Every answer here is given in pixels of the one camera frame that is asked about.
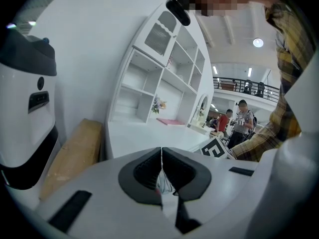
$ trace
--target plaid shirt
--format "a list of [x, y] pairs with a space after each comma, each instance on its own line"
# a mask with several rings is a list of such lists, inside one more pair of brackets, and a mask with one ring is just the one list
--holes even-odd
[[281, 74], [279, 100], [269, 123], [250, 140], [232, 148], [237, 159], [259, 161], [269, 149], [278, 148], [286, 139], [301, 132], [285, 94], [310, 62], [314, 49], [294, 13], [285, 4], [265, 10], [267, 22], [277, 29], [277, 58]]

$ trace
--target white ceiling beam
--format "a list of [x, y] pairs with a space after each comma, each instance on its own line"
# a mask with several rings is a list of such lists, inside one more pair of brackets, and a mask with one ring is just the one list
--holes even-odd
[[234, 45], [235, 44], [235, 36], [234, 36], [233, 28], [231, 27], [229, 16], [226, 15], [226, 16], [223, 16], [223, 18], [224, 18], [226, 29], [228, 32], [230, 44]]
[[252, 23], [253, 23], [253, 38], [256, 39], [258, 38], [258, 23], [257, 23], [257, 12], [254, 4], [252, 2], [249, 3], [250, 7], [250, 13], [251, 13], [251, 18], [252, 18]]
[[208, 32], [208, 29], [204, 23], [204, 21], [201, 19], [200, 16], [196, 16], [197, 22], [203, 32], [203, 35], [205, 39], [207, 40], [207, 45], [210, 46], [211, 48], [215, 47], [215, 42], [213, 41], [213, 38], [211, 34]]

